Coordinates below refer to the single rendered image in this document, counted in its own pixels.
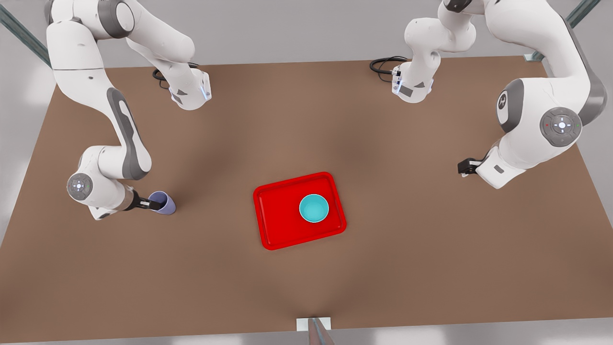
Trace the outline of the lavender cup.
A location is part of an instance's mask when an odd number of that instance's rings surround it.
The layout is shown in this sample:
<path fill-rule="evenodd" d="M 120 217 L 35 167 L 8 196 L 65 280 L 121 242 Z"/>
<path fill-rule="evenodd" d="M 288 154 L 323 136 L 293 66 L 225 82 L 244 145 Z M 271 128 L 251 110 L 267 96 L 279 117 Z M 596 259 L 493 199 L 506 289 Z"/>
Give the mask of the lavender cup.
<path fill-rule="evenodd" d="M 163 191 L 153 192 L 148 197 L 149 199 L 149 209 L 153 210 L 155 213 L 163 214 L 163 215 L 171 215 L 173 214 L 177 207 L 171 199 L 171 197 Z"/>

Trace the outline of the teal bowl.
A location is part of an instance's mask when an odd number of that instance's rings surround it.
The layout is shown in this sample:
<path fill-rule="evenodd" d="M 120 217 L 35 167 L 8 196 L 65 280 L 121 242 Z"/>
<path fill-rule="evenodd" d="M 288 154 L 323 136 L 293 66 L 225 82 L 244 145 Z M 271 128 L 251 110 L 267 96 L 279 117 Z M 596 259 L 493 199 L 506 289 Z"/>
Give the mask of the teal bowl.
<path fill-rule="evenodd" d="M 328 216 L 329 210 L 328 201 L 318 194 L 306 195 L 298 205 L 300 216 L 310 223 L 323 221 Z"/>

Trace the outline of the red tray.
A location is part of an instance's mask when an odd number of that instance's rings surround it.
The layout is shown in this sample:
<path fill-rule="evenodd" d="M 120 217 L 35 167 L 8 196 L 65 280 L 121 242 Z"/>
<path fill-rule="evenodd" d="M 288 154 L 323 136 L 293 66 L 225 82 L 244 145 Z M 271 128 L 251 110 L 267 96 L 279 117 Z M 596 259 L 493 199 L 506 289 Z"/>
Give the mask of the red tray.
<path fill-rule="evenodd" d="M 300 216 L 299 203 L 309 194 L 328 201 L 323 221 L 310 223 Z M 258 186 L 252 197 L 262 245 L 270 251 L 340 234 L 347 227 L 333 176 L 325 171 Z"/>

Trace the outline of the silver frame post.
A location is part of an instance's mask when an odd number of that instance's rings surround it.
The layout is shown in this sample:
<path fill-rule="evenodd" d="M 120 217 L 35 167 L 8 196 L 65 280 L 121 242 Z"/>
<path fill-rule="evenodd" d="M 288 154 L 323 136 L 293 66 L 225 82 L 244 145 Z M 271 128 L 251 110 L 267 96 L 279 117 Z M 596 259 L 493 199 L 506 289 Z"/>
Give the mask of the silver frame post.
<path fill-rule="evenodd" d="M 29 48 L 31 52 L 46 63 L 49 68 L 52 67 L 46 46 L 2 4 L 0 4 L 0 23 Z"/>
<path fill-rule="evenodd" d="M 601 2 L 601 0 L 581 0 L 567 15 L 565 21 L 574 29 Z M 545 56 L 537 51 L 523 55 L 525 61 L 541 62 Z"/>
<path fill-rule="evenodd" d="M 329 331 L 330 317 L 309 317 L 296 319 L 297 331 L 307 331 L 309 345 L 335 345 Z"/>

